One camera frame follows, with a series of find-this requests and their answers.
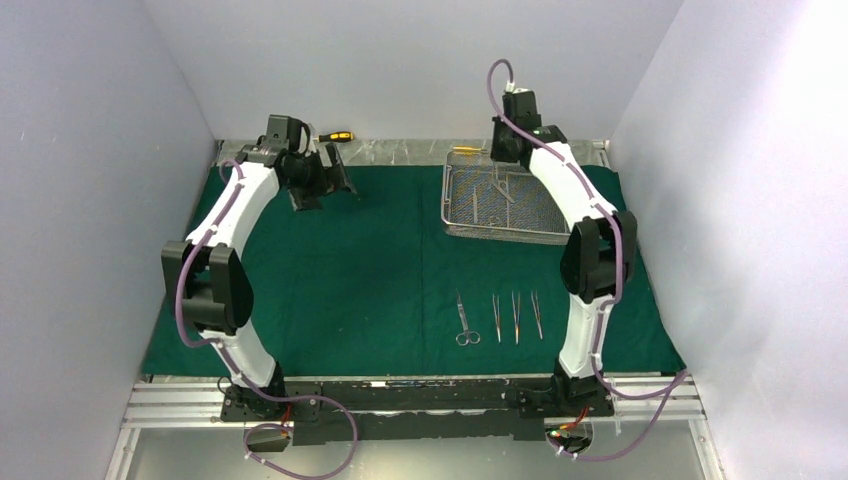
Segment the steel tweezers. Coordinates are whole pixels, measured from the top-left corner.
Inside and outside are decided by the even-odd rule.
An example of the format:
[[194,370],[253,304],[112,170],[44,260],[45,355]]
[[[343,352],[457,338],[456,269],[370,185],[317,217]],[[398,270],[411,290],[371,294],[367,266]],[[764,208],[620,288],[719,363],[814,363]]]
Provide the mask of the steel tweezers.
[[513,314],[513,330],[514,330],[514,343],[516,346],[520,344],[520,327],[521,327],[521,293],[512,291],[511,292],[511,304],[512,304],[512,314]]
[[541,309],[539,303],[538,292],[536,290],[532,290],[530,292],[530,302],[533,312],[533,319],[536,326],[536,331],[538,333],[538,337],[541,341],[544,340],[544,330],[542,326],[542,317],[541,317]]
[[497,293],[492,295],[492,309],[493,309],[493,321],[494,321],[494,329],[496,340],[498,344],[502,343],[502,319],[501,319],[501,311],[500,311],[500,297]]

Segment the steel surgical scissors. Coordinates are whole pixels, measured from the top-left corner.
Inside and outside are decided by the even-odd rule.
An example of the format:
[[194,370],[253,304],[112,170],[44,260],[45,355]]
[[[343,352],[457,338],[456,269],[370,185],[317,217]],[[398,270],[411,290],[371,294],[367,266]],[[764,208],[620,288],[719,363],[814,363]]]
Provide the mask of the steel surgical scissors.
[[456,292],[456,307],[461,324],[461,332],[455,337],[456,343],[460,347],[479,344],[481,341],[480,334],[470,328],[467,313],[459,292]]

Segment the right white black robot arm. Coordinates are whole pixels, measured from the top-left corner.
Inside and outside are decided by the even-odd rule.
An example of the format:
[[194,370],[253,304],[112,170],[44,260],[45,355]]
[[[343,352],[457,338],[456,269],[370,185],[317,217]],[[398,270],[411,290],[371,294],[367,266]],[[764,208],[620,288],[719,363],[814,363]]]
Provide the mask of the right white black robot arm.
[[588,179],[562,131],[543,125],[533,91],[507,86],[493,122],[492,159],[539,180],[569,230],[560,261],[569,311],[554,378],[564,397],[587,396],[600,387],[609,317],[632,276],[637,221]]

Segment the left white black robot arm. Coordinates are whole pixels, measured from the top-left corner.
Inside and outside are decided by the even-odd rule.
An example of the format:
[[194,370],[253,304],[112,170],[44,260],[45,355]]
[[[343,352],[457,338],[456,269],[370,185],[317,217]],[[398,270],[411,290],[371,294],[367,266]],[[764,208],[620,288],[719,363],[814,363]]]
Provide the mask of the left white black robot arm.
[[304,211],[320,208],[323,196],[356,189],[333,143],[299,151],[264,139],[223,164],[230,176],[207,216],[184,240],[169,241],[161,251],[166,293],[185,346],[211,347],[237,387],[280,402],[286,396],[282,368],[253,325],[254,291],[241,255],[280,192],[288,194],[294,210]]

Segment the wire mesh instrument tray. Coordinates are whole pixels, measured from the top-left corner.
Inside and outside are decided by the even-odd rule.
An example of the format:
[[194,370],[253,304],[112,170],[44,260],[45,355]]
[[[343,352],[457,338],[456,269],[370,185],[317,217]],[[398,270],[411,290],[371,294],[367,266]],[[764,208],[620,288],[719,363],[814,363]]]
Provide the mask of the wire mesh instrument tray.
[[[508,182],[514,204],[492,185]],[[479,222],[473,225],[472,188],[476,185]],[[441,222],[449,235],[486,240],[563,246],[570,230],[540,180],[518,164],[494,162],[487,155],[446,156],[442,175]]]

